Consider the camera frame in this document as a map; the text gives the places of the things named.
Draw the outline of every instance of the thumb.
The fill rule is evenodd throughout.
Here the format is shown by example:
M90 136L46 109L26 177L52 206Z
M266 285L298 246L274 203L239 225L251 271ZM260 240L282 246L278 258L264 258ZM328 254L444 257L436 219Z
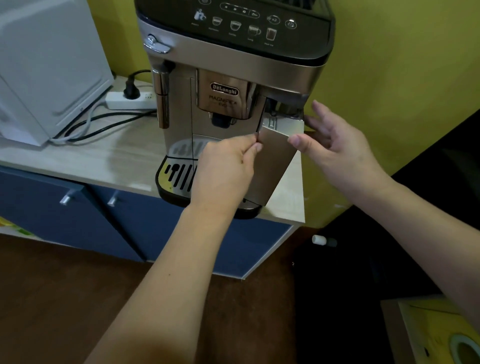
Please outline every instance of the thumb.
M323 145L307 134L295 134L288 138L288 142L300 152L308 155L314 162L320 163L323 156L329 152Z
M263 148L262 143L255 143L252 145L243 155L243 164L247 166L248 169L253 171L253 164L255 162L255 157L257 156L258 152L260 152Z

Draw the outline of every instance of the power strip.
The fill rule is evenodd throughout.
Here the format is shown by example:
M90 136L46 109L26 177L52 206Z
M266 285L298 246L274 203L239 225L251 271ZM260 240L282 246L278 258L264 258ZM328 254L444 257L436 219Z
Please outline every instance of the power strip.
M156 95L153 91L142 91L135 100L128 100L123 92L110 91L107 92L105 101L110 110L156 109Z

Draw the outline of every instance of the blue cabinet door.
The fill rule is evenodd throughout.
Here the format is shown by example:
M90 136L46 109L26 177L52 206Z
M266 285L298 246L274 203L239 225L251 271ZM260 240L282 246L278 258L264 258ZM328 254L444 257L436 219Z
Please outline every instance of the blue cabinet door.
M148 260L156 260L183 208L161 198L90 186ZM233 220L218 252L214 272L242 278L290 225L255 218Z
M94 185L90 187L146 259L156 260L177 225L183 208L158 197Z
M142 261L78 183L0 167L0 216L47 241Z

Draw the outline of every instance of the espresso machine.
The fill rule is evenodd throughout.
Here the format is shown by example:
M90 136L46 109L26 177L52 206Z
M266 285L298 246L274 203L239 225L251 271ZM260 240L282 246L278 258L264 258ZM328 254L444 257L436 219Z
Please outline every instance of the espresso machine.
M265 206L296 153L303 107L334 43L327 0L135 0L167 154L160 196L187 206L204 146L258 132L236 218Z

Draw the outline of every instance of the person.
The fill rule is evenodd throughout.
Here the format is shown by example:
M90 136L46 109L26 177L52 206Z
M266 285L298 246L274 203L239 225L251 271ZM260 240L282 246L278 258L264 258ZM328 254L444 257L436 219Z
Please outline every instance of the person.
M480 232L390 178L361 131L314 102L313 137L289 142L329 182L386 228L480 329ZM87 364L194 361L210 276L222 239L254 173L256 135L209 143L192 200L158 260L113 321Z

